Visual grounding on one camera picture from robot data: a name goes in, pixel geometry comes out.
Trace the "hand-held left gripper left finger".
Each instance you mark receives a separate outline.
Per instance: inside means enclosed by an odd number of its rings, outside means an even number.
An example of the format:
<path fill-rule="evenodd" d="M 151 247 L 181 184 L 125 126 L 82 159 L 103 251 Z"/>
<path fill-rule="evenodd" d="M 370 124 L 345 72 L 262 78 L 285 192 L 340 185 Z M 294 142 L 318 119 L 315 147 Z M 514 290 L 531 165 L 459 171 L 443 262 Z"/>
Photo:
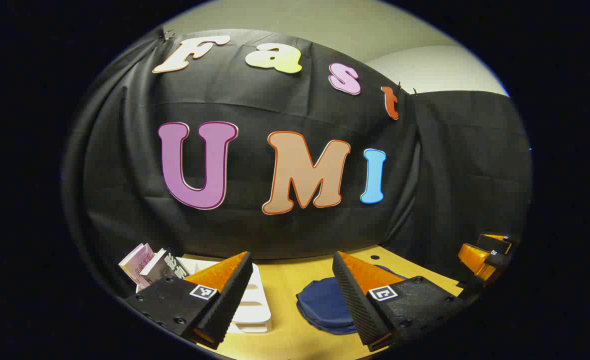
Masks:
<path fill-rule="evenodd" d="M 125 301 L 161 328 L 215 350 L 252 274 L 251 253 L 243 251 L 185 278 L 165 275 Z"/>

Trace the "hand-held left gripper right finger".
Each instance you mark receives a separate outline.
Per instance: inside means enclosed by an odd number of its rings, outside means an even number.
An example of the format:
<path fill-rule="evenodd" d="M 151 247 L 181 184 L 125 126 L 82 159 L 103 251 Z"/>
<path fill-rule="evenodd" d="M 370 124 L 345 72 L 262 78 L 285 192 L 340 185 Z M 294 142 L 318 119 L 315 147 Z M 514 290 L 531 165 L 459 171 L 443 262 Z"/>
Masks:
<path fill-rule="evenodd" d="M 371 352 L 421 338 L 467 305 L 425 276 L 402 279 L 343 251 L 333 255 L 333 274 Z"/>

